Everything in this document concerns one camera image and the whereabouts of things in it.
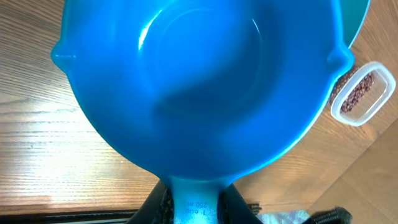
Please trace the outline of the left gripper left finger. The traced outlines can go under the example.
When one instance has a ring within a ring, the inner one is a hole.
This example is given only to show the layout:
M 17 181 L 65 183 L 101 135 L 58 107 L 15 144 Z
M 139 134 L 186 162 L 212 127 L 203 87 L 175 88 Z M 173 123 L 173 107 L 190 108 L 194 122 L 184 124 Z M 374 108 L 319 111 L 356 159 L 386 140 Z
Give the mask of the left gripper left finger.
M 140 209 L 126 224 L 173 224 L 174 200 L 171 190 L 158 181 Z

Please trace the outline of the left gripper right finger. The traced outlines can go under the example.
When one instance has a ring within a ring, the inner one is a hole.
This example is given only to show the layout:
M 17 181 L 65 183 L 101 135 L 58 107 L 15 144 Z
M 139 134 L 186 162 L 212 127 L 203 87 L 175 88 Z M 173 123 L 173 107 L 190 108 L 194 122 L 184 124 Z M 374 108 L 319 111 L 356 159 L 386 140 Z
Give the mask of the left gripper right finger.
M 217 220 L 218 224 L 262 224 L 233 184 L 218 197 Z

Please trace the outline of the blue plastic measuring scoop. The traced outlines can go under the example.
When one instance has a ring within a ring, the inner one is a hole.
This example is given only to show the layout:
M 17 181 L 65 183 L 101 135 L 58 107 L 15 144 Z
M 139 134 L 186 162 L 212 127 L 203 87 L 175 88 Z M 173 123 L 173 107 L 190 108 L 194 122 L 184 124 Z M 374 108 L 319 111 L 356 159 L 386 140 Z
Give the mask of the blue plastic measuring scoop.
M 336 0 L 67 0 L 52 60 L 175 223 L 218 223 L 221 193 L 307 134 L 354 58 Z

